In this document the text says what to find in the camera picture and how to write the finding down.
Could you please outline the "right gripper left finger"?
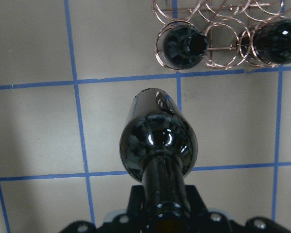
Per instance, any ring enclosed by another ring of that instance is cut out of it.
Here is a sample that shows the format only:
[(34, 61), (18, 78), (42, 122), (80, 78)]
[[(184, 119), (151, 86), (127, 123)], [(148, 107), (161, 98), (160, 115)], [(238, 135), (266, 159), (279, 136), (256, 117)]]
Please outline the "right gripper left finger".
[(143, 213), (145, 191), (142, 185), (133, 185), (130, 190), (126, 214), (132, 218), (140, 218)]

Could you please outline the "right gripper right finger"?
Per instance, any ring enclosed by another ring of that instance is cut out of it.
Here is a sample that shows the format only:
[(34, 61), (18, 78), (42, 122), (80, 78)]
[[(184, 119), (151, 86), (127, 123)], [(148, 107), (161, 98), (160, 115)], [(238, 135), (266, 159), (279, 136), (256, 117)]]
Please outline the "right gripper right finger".
[(208, 209), (194, 185), (185, 185), (187, 200), (190, 205), (190, 218), (204, 217)]

